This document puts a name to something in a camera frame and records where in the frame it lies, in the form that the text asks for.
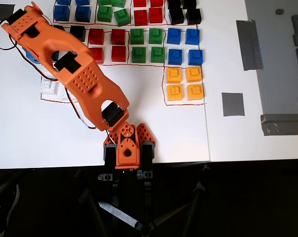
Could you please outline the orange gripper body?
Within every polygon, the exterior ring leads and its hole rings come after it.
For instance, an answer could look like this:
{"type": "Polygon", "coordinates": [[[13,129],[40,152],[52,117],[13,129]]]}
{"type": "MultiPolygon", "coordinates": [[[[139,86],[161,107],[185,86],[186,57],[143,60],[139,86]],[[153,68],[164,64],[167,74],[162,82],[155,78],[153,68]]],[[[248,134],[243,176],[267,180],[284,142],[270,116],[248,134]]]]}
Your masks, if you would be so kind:
{"type": "Polygon", "coordinates": [[[28,29],[27,24],[3,24],[2,28],[9,34],[9,36],[15,40],[13,43],[17,43],[18,45],[28,49],[28,46],[22,42],[22,34],[28,29]]]}

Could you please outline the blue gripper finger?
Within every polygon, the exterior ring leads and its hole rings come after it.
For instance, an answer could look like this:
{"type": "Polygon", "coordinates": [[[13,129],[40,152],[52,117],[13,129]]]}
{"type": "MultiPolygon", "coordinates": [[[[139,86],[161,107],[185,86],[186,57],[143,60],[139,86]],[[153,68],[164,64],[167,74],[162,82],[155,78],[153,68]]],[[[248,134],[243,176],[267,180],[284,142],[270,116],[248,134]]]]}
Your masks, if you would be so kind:
{"type": "Polygon", "coordinates": [[[34,64],[41,64],[40,61],[38,61],[29,51],[27,51],[24,47],[22,48],[25,53],[26,57],[34,64]]]}

